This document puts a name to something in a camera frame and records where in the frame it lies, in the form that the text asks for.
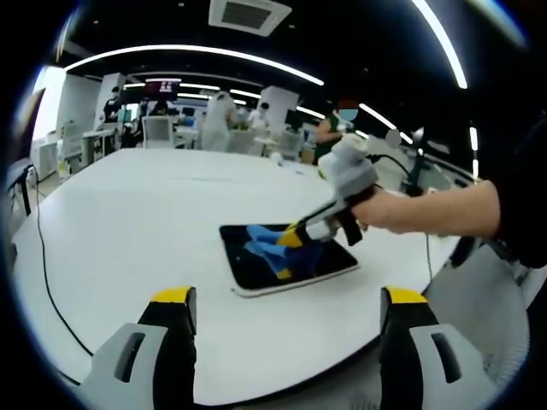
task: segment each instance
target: black cable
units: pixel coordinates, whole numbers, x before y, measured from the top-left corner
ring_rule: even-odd
[[[404,167],[404,165],[399,162],[398,159],[396,158],[393,158],[391,155],[388,155],[388,154],[378,154],[378,155],[369,155],[368,156],[368,159],[374,164],[375,162],[378,162],[379,160],[381,160],[382,158],[387,158],[388,160],[391,160],[392,162],[396,163],[399,168],[401,168],[403,170],[403,172],[406,174],[406,176],[408,178],[410,178],[410,172],[407,168]]]
[[[70,376],[68,376],[66,373],[61,372],[60,370],[57,370],[59,374],[66,379],[69,383],[73,384],[74,386],[80,386],[80,382],[78,380],[74,380]]]
[[[55,301],[53,300],[53,296],[51,295],[51,289],[50,289],[50,281],[48,280],[48,271],[47,271],[47,266],[46,266],[46,263],[45,263],[45,243],[44,243],[44,235],[42,234],[42,227],[40,226],[40,206],[38,204],[38,170],[36,169],[36,167],[34,165],[32,165],[32,167],[34,168],[34,172],[35,172],[35,175],[36,175],[36,208],[37,208],[37,223],[38,223],[38,235],[40,236],[40,242],[42,243],[42,265],[44,267],[44,280],[45,280],[45,288],[48,292],[48,297],[50,298],[50,301],[51,301],[51,305],[53,306],[53,308],[55,309],[56,313],[57,313],[57,316],[59,316],[59,319],[61,320],[61,322],[66,326],[68,332],[73,336],[74,340],[81,346],[81,348],[83,350],[85,350],[85,352],[89,355],[89,356],[93,356],[93,353],[82,343],[82,341],[79,339],[78,336],[76,336],[76,333],[74,333],[74,331],[72,330],[72,328],[70,327],[70,325],[67,323],[67,321],[65,320],[65,318],[62,316],[61,312],[59,311],[59,308],[57,307]]]
[[[433,281],[433,270],[431,268],[431,253],[429,250],[429,234],[426,234],[426,252],[427,252],[427,268],[429,269],[429,283]]]
[[[407,168],[404,167],[404,165],[399,162],[396,158],[393,158],[391,155],[388,154],[372,154],[368,156],[368,159],[374,164],[375,162],[378,162],[382,158],[387,158],[394,163],[396,163],[407,175],[408,178],[410,178],[410,172]],[[431,268],[431,252],[429,249],[429,234],[426,233],[426,252],[427,252],[427,268],[429,269],[429,280],[430,283],[433,281],[433,269]]]

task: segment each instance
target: white chair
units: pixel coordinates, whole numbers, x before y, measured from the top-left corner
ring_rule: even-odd
[[[254,131],[232,130],[230,131],[226,152],[230,154],[249,154],[249,150],[254,143]]]
[[[82,156],[82,141],[84,133],[82,128],[73,122],[68,122],[61,129],[61,151],[57,153],[57,165],[59,161],[65,162],[70,169],[70,173],[77,173],[80,168]]]
[[[302,138],[300,134],[285,131],[281,134],[278,143],[273,147],[273,151],[279,152],[284,158],[298,161],[300,158],[300,149]]]
[[[143,118],[143,148],[174,148],[173,122],[169,117]]]

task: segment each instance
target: ceiling light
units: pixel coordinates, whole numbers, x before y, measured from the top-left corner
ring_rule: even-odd
[[[179,83],[182,80],[181,79],[146,79],[145,81],[147,83],[151,83],[153,81],[170,81],[172,83]]]
[[[177,94],[177,97],[186,97],[186,98],[201,98],[203,100],[209,100],[211,96],[205,96],[203,94],[191,94],[189,92],[180,92]]]
[[[179,87],[186,87],[186,88],[201,88],[203,90],[220,90],[220,87],[217,87],[216,85],[201,85],[201,84],[189,84],[189,83],[180,83]]]
[[[458,60],[458,55],[456,54],[454,46],[450,42],[450,39],[448,38],[448,35],[446,34],[446,31],[437,16],[433,13],[433,10],[431,10],[429,4],[426,3],[426,0],[412,0],[412,3],[414,3],[416,8],[422,13],[427,21],[427,24],[429,24],[433,30],[433,33],[435,33],[437,40],[441,43],[444,53],[448,58],[448,62],[452,67],[452,71],[454,72],[454,76],[456,77],[458,86],[464,90],[467,89],[468,82],[465,80],[465,74],[463,73],[460,60]]]
[[[367,134],[365,134],[363,131],[356,130],[356,134],[357,134],[359,137],[363,137],[363,138],[366,138],[366,139],[369,138],[369,136],[368,136]]]
[[[261,95],[260,95],[260,94],[253,94],[252,92],[247,92],[247,91],[230,90],[230,92],[231,92],[232,94],[239,94],[240,96],[246,96],[246,97],[256,98],[256,99],[258,99],[258,100],[260,100],[260,98],[261,98]]]
[[[303,113],[313,115],[314,117],[321,118],[322,120],[325,119],[325,115],[316,113],[315,111],[312,111],[311,109],[307,109],[304,107],[297,107],[297,111],[301,111]]]
[[[362,109],[363,111],[371,114],[376,120],[378,120],[379,122],[381,122],[382,124],[384,124],[388,128],[390,128],[392,130],[397,129],[395,124],[393,124],[391,121],[389,121],[384,115],[382,115],[382,114],[378,113],[377,111],[375,111],[374,109],[370,108],[367,104],[361,103],[361,104],[359,104],[359,108]],[[401,132],[401,138],[404,139],[408,144],[412,144],[414,142],[412,140],[412,138],[409,137],[404,132]]]
[[[136,88],[136,87],[144,87],[144,83],[125,84],[123,86],[124,89],[126,89],[126,88]]]
[[[297,77],[300,77],[301,79],[306,79],[307,81],[317,85],[325,84],[324,81],[317,79],[316,77],[312,77],[311,75],[303,73],[302,71],[296,70],[295,68],[286,66],[285,64],[281,64],[276,61],[268,60],[266,58],[253,56],[251,54],[240,53],[238,51],[217,49],[214,47],[204,47],[201,45],[184,45],[184,44],[139,45],[137,47],[129,47],[126,49],[107,51],[106,53],[97,54],[96,56],[88,57],[83,60],[77,61],[74,64],[70,64],[69,66],[65,67],[65,71],[73,70],[76,67],[80,67],[80,66],[83,66],[84,64],[87,64],[88,62],[95,62],[97,60],[102,60],[103,58],[106,58],[106,57],[119,56],[121,54],[135,53],[139,51],[154,51],[154,50],[198,51],[202,53],[218,54],[221,56],[241,58],[243,60],[249,60],[251,62],[257,62],[259,64],[264,64],[266,66],[277,68],[281,71],[285,71],[286,73],[291,73],[293,75],[296,75]]]
[[[478,151],[479,139],[477,137],[477,129],[474,126],[469,128],[469,137],[471,138],[471,149],[473,151]]]
[[[479,177],[479,160],[473,160],[473,178]]]

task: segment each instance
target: tablet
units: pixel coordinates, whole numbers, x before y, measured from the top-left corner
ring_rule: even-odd
[[[264,225],[272,231],[284,231],[289,225]],[[268,263],[245,248],[250,241],[247,225],[220,228],[226,257],[232,270],[233,290],[243,297],[256,297],[294,289],[333,278],[359,267],[357,260],[339,243],[322,244],[323,252],[313,272],[298,278],[278,279]]]

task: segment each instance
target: round table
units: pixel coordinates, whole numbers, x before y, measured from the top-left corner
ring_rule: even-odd
[[[370,229],[348,248],[359,269],[270,296],[237,296],[219,227],[289,223],[331,194],[310,166],[202,151],[118,151],[40,205],[51,292],[96,351],[121,325],[136,322],[156,292],[193,285],[196,402],[221,405],[284,390],[379,335],[383,286],[423,291],[429,283],[423,234]],[[47,297],[36,215],[15,235],[16,289],[47,357],[82,380],[91,359]],[[346,245],[343,233],[337,239]],[[456,244],[455,237],[431,237],[434,272]]]

